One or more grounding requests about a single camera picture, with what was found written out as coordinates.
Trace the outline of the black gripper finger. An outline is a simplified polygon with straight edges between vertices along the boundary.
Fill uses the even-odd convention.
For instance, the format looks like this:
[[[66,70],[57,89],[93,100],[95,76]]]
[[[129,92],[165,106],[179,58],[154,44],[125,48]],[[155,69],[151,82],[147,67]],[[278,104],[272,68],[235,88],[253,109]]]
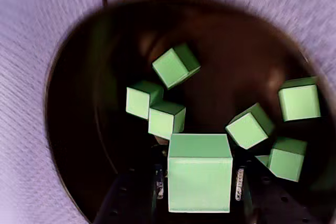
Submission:
[[[157,203],[164,198],[164,169],[130,169],[114,180],[94,223],[157,223]]]
[[[242,205],[245,223],[315,223],[307,208],[274,179],[247,166],[236,172],[235,200]]]

